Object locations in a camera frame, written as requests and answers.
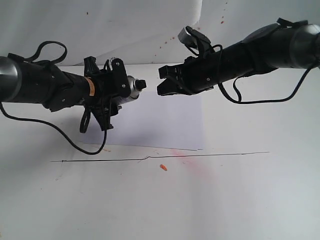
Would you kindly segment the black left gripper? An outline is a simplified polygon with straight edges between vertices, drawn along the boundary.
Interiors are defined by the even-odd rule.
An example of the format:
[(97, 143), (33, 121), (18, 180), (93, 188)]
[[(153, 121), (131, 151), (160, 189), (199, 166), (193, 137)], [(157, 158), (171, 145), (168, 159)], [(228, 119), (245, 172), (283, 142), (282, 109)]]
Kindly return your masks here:
[(102, 131), (113, 128), (111, 117), (119, 113), (116, 97), (131, 94), (124, 62), (117, 57), (107, 59), (103, 68), (96, 64), (96, 58), (84, 60), (84, 77), (89, 83), (90, 96), (84, 103), (86, 113), (96, 113), (96, 121)]

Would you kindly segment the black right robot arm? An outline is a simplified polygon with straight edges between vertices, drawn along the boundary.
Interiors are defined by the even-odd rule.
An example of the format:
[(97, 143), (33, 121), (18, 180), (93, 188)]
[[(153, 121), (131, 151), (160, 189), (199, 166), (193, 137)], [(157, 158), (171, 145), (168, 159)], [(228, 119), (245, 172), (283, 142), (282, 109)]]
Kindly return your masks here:
[(190, 26), (178, 35), (191, 52), (182, 64), (159, 68), (163, 81), (160, 96), (195, 95), (238, 77), (267, 74), (281, 68), (308, 69), (319, 65), (320, 27), (307, 20), (290, 22), (279, 18), (245, 39), (215, 50), (204, 34)]

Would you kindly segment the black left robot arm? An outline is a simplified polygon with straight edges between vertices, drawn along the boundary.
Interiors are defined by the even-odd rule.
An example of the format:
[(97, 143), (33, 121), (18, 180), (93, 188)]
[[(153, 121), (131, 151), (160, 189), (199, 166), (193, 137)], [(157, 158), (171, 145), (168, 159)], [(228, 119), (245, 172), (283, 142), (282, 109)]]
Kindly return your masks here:
[(93, 56), (84, 59), (84, 75), (60, 70), (52, 61), (27, 62), (10, 54), (0, 58), (0, 100), (6, 103), (41, 104), (51, 112), (83, 106), (80, 132), (94, 116), (102, 131), (111, 129), (118, 114), (116, 98), (127, 98), (132, 88), (124, 63), (106, 61), (100, 69)]

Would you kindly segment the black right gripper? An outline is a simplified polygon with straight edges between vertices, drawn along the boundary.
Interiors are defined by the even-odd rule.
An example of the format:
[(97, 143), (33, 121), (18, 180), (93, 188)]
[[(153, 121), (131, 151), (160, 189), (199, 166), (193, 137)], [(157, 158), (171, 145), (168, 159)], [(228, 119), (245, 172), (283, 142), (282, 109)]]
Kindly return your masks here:
[[(160, 67), (158, 73), (165, 79), (157, 86), (159, 96), (200, 94), (214, 89), (215, 57), (188, 57), (183, 64)], [(180, 85), (171, 79), (178, 79)]]

